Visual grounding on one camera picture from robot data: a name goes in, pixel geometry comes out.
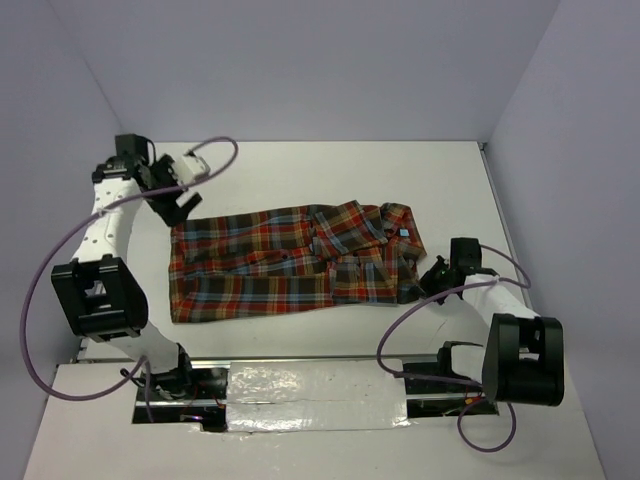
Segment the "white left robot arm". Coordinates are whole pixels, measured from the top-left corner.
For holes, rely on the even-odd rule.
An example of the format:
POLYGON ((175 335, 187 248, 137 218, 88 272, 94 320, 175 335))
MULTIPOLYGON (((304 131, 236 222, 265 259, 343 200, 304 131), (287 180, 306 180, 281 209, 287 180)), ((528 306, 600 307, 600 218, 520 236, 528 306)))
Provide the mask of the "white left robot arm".
POLYGON ((200 203, 199 194, 178 204, 181 186, 206 177, 210 168, 193 153, 152 161, 148 139, 119 135, 116 153, 92 173, 92 220, 67 264, 54 266, 51 282, 72 332, 108 344, 127 357, 146 357, 153 382, 173 398, 195 388, 196 374, 184 348, 166 338, 150 319, 147 297, 126 263, 141 194, 169 227, 184 222, 200 203))

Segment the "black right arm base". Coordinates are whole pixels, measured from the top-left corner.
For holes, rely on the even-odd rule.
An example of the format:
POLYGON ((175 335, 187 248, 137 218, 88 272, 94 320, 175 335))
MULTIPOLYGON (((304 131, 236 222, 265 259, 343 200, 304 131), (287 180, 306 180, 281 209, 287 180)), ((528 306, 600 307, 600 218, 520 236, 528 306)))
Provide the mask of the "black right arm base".
POLYGON ((470 379, 452 369, 454 346, 475 346, 475 343, 446 341, 435 354, 411 355, 402 358, 405 393, 409 398, 434 399, 444 394, 482 395, 477 385, 467 385, 470 379))

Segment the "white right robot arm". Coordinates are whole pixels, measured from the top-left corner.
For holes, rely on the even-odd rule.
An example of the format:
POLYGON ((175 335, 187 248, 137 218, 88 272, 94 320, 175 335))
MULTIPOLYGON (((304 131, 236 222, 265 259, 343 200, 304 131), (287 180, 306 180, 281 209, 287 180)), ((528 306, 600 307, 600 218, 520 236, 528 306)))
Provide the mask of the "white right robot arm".
POLYGON ((448 341, 434 373, 401 375, 447 391, 476 389, 491 402, 556 407, 565 393, 563 326, 518 300, 507 288, 517 281, 483 265, 485 250, 496 251, 476 238, 452 239, 449 258, 437 258, 421 288, 440 305, 451 295, 466 302, 488 326, 487 339, 448 341))

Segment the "plaid long sleeve shirt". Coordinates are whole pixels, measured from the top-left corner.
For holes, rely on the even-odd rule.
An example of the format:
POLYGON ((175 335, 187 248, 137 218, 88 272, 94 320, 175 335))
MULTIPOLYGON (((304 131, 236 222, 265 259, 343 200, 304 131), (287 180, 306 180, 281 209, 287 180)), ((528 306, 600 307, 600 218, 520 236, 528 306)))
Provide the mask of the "plaid long sleeve shirt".
POLYGON ((175 324, 399 305, 426 250, 410 207, 311 204, 189 220, 171 232, 175 324))

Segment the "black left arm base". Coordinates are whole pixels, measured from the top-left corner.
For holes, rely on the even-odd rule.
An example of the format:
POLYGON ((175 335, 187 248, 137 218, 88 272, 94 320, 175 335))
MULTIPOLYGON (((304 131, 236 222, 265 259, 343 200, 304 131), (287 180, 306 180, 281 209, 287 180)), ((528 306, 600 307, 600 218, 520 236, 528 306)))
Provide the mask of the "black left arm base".
POLYGON ((228 369, 194 368, 189 355, 179 349, 177 366, 165 373, 152 374, 149 399, 183 401, 226 399, 228 369))

